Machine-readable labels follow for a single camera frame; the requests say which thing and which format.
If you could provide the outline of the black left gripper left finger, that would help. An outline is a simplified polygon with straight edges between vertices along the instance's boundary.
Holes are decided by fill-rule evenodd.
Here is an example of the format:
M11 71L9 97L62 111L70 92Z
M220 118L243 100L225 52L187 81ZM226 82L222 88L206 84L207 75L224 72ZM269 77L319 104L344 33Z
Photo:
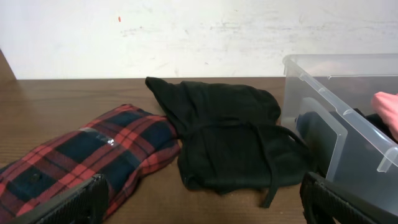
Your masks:
M108 200L107 180L96 174L7 224L100 224Z

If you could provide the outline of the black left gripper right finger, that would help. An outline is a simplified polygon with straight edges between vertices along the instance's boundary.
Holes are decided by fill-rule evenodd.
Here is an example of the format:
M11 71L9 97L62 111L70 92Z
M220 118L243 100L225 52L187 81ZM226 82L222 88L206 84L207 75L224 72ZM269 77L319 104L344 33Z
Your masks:
M397 224L397 215L360 199L314 172L304 175L300 198L307 224Z

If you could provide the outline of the small black garment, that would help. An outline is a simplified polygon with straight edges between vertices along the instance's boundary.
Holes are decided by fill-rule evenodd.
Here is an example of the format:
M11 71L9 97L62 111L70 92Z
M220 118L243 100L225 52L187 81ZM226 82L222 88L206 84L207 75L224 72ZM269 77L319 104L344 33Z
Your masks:
M364 115L359 109L355 108L354 110L378 130L384 133L387 137L397 143L397 140L393 137L389 128L386 124L384 124L378 114L374 113L370 115ZM318 164L317 172L321 173L323 177L326 177L330 160L335 148L337 134L321 118L321 116L314 111L299 115L295 121L296 130L299 132L302 139L307 143L307 146L313 151L316 157Z

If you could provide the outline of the large black garment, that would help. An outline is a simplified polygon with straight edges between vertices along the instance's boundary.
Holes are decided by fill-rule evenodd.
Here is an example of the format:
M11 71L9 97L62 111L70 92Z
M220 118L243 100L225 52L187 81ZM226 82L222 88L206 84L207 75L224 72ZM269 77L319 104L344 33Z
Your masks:
M305 143L279 125L281 109L268 91L154 77L145 83L182 141L178 168L189 190L264 189L267 208L280 187L317 167Z

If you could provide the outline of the pink printed t-shirt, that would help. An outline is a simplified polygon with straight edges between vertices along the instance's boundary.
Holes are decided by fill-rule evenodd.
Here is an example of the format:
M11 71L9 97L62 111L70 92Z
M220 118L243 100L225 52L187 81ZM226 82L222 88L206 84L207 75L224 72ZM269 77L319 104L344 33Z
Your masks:
M371 105L389 128L392 137L397 140L397 94L393 95L381 91L375 93Z

